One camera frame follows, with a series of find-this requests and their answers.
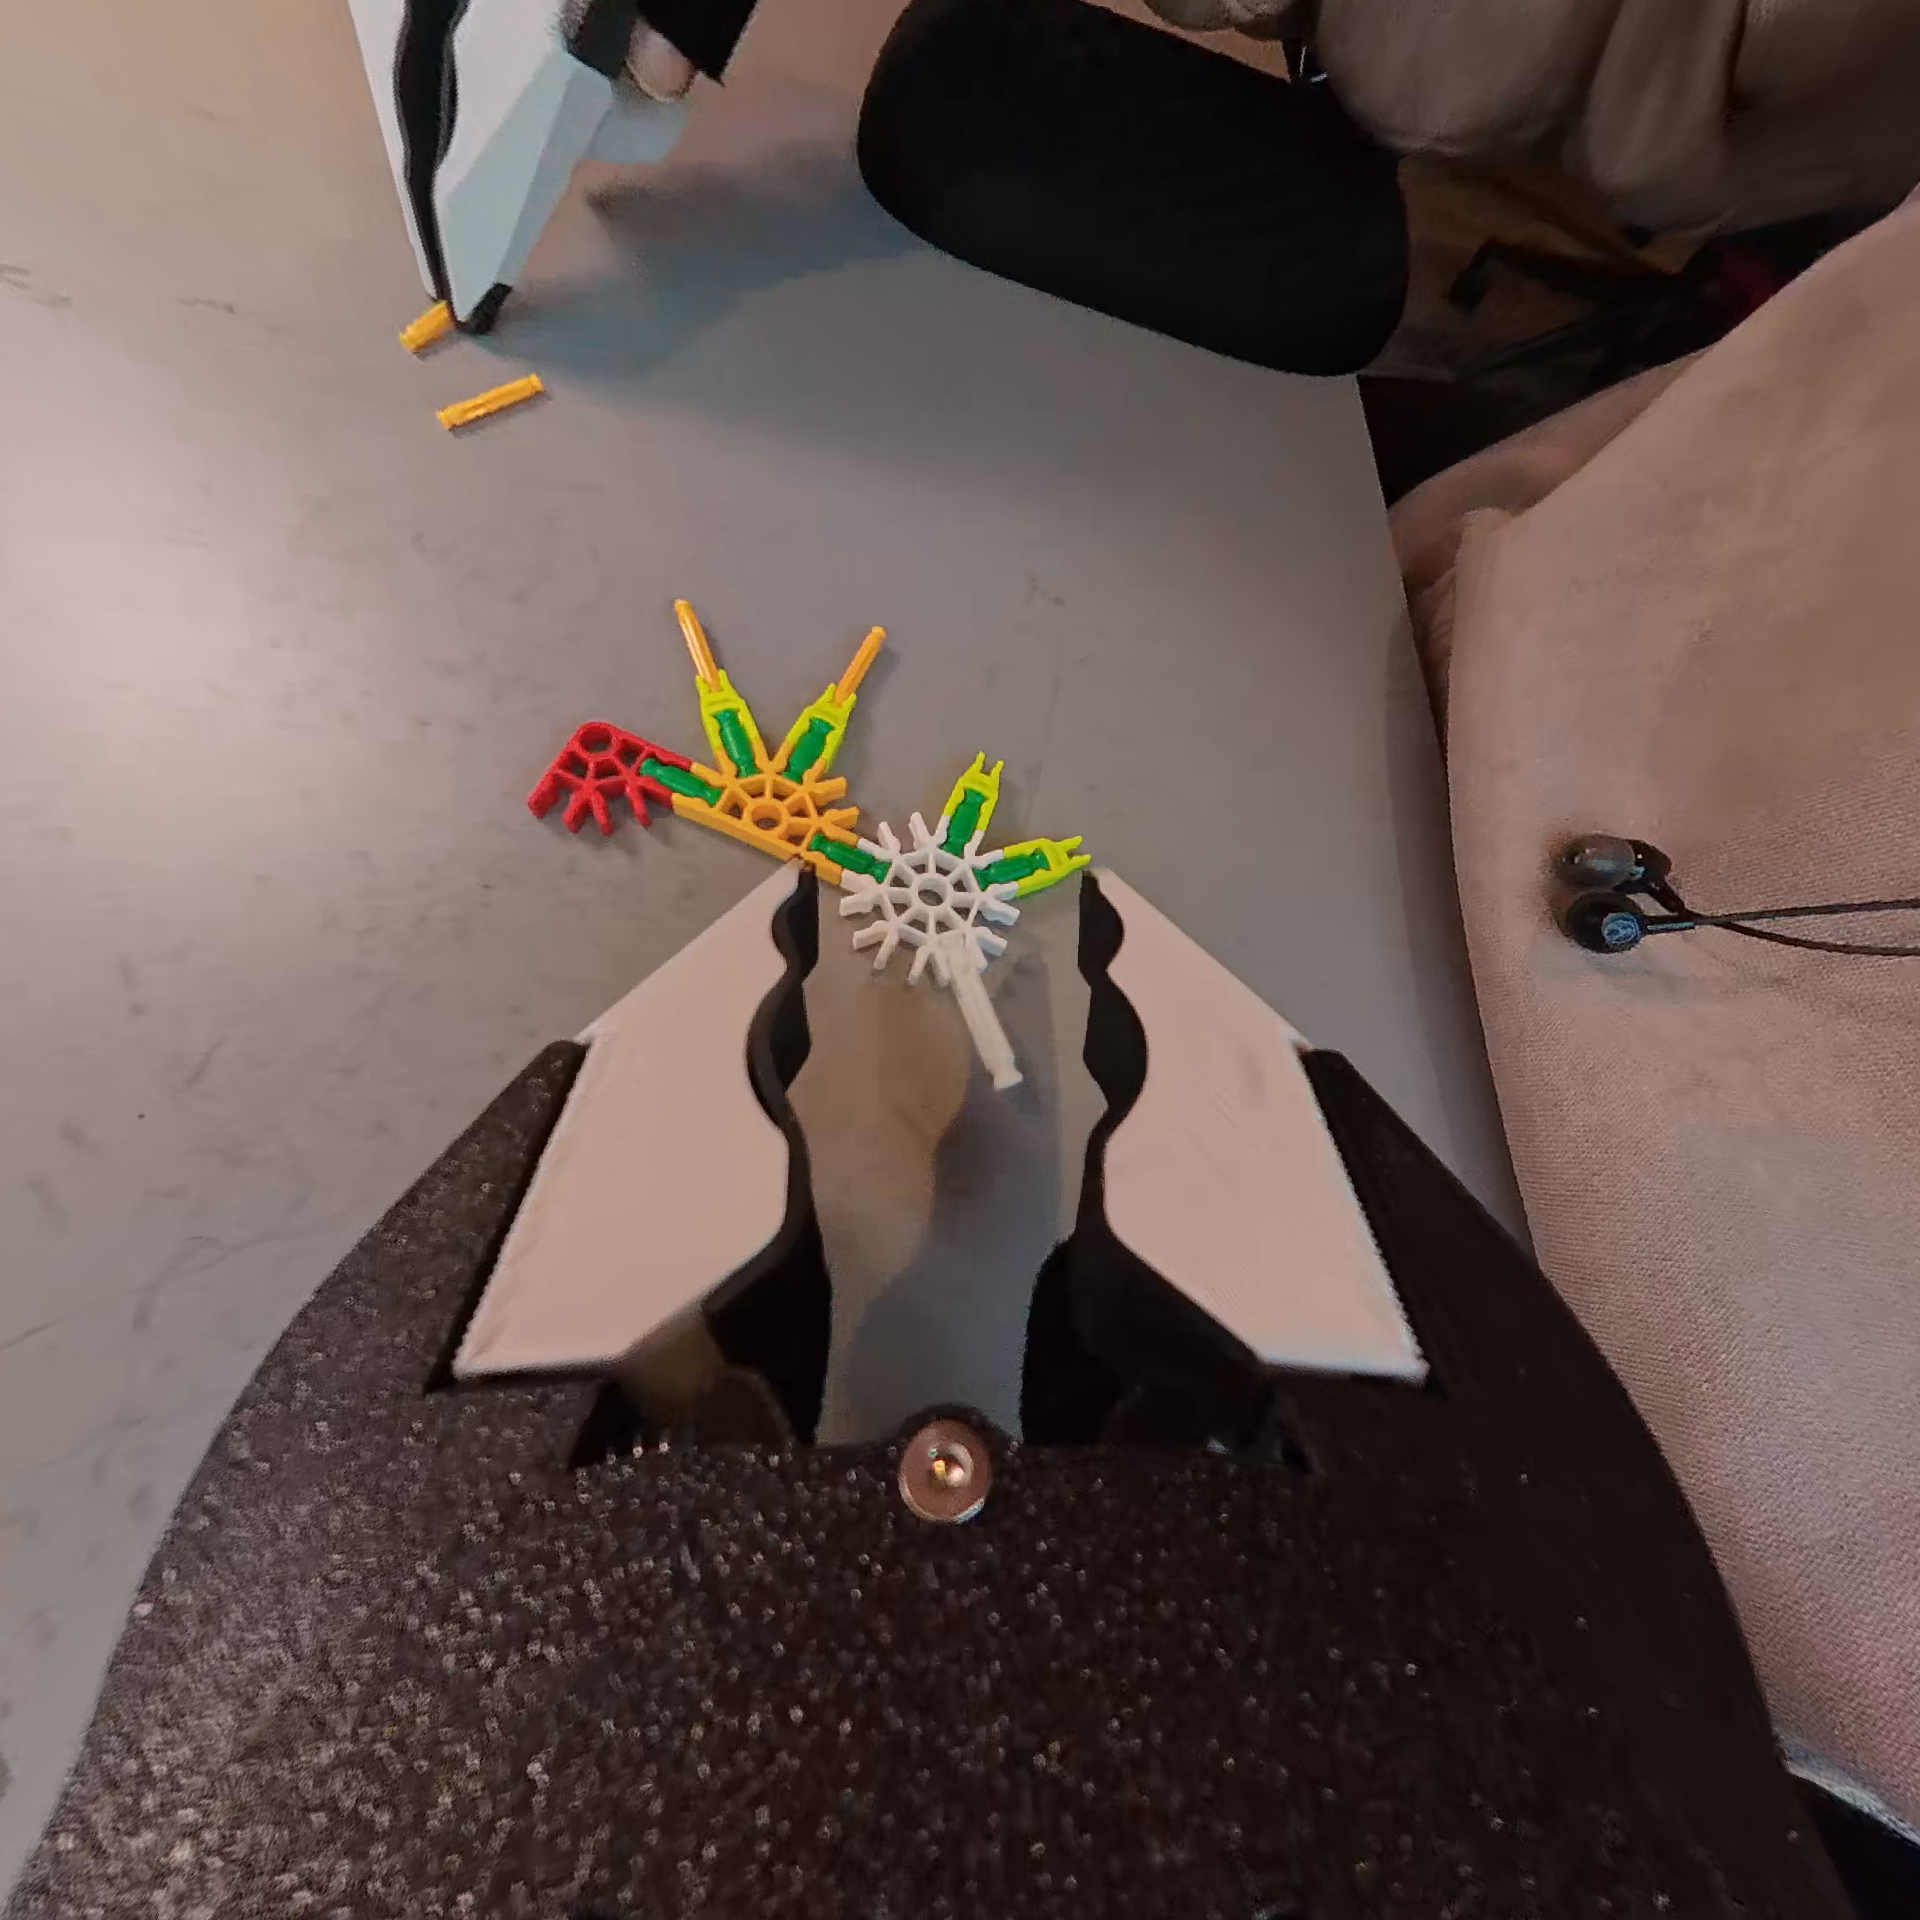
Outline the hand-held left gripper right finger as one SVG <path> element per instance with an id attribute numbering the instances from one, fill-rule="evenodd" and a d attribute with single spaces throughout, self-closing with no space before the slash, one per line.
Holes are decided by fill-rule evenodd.
<path id="1" fill-rule="evenodd" d="M 1262 1370 L 1427 1381 L 1304 1037 L 1116 872 L 1079 893 L 1083 1232 Z"/>

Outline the black earbuds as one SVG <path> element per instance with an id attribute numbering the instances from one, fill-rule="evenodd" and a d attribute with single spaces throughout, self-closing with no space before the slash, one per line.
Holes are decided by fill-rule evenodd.
<path id="1" fill-rule="evenodd" d="M 1808 926 L 1826 922 L 1911 922 L 1918 915 L 1915 896 L 1699 909 L 1680 893 L 1672 859 L 1662 848 L 1608 833 L 1567 839 L 1555 853 L 1552 872 L 1563 888 L 1556 925 L 1586 954 L 1620 955 L 1655 937 L 1712 930 L 1799 954 L 1890 963 L 1918 959 L 1915 939 L 1835 939 L 1808 933 Z"/>

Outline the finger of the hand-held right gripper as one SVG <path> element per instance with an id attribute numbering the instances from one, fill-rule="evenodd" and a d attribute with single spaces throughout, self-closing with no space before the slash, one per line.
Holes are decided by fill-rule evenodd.
<path id="1" fill-rule="evenodd" d="M 613 103 L 574 54 L 586 6 L 460 6 L 443 59 L 439 259 L 455 330 L 491 333 Z"/>
<path id="2" fill-rule="evenodd" d="M 349 2 L 381 141 L 423 287 L 447 301 L 435 187 L 456 117 L 456 2 Z"/>

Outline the orange half-circle connector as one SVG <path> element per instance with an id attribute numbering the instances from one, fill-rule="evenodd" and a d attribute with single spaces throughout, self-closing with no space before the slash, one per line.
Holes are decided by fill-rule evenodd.
<path id="1" fill-rule="evenodd" d="M 858 808 L 846 806 L 848 783 L 840 777 L 791 783 L 763 773 L 744 783 L 711 783 L 724 786 L 727 797 L 715 808 L 674 806 L 676 816 L 711 829 L 778 863 L 806 864 L 804 848 L 815 833 L 846 841 L 859 839 Z"/>

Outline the dark cloth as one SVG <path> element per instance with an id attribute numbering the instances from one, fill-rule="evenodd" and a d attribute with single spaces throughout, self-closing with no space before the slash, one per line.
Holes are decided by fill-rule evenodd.
<path id="1" fill-rule="evenodd" d="M 1918 1837 L 1876 1795 L 1811 1759 L 1787 1770 L 1856 1918 L 1918 1918 Z"/>

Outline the person's right forearm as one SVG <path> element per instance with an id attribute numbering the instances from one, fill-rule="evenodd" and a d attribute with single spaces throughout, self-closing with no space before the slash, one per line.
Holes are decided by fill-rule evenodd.
<path id="1" fill-rule="evenodd" d="M 1328 85 L 1100 6 L 909 6 L 855 166 L 932 249 L 1255 368 L 1357 373 L 1407 301 L 1399 159 Z"/>

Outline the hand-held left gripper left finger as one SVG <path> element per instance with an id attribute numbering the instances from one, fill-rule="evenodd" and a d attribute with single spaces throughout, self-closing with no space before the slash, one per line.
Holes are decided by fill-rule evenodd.
<path id="1" fill-rule="evenodd" d="M 476 1307 L 456 1381 L 720 1357 L 723 1318 L 800 1250 L 819 883 L 782 866 L 580 1034 L 583 1058 Z"/>

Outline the white plastic rod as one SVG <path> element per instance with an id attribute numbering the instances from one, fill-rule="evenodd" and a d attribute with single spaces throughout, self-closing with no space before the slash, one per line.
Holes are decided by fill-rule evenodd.
<path id="1" fill-rule="evenodd" d="M 998 1094 L 1019 1088 L 1023 1074 L 1015 1048 L 994 1014 L 983 967 L 973 959 L 963 954 L 951 963 L 948 993 L 966 1027 L 975 1058 L 991 1082 L 991 1088 Z"/>

